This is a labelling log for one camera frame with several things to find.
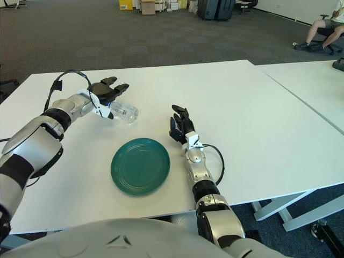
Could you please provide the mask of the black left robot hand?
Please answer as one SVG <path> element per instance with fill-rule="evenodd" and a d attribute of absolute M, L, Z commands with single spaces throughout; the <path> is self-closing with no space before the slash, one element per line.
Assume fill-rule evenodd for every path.
<path fill-rule="evenodd" d="M 110 86 L 116 80 L 117 78 L 115 76 L 104 78 L 100 82 L 88 86 L 87 90 L 95 94 L 102 105 L 108 105 L 129 88 L 127 83 L 111 88 Z"/>

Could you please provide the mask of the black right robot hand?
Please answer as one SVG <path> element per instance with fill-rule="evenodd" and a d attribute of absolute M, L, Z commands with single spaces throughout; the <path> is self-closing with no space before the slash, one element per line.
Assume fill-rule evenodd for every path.
<path fill-rule="evenodd" d="M 172 105 L 171 107 L 175 113 L 170 117 L 169 135 L 183 145 L 187 142 L 186 134 L 195 131 L 195 128 L 186 108 L 178 105 Z"/>

